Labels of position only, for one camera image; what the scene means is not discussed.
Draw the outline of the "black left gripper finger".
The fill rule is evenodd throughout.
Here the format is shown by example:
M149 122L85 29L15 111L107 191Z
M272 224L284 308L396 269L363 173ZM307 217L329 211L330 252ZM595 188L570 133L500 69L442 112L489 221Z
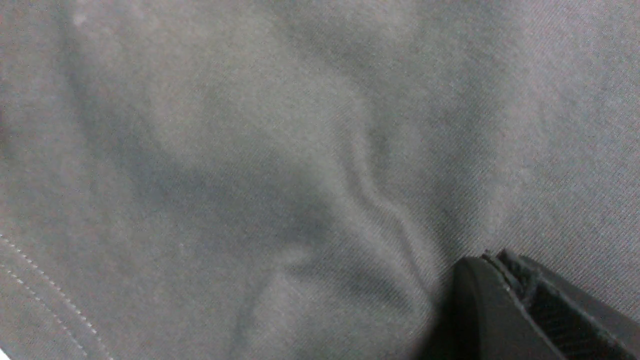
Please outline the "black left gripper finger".
M637 360L639 324L508 249L455 262L455 360Z

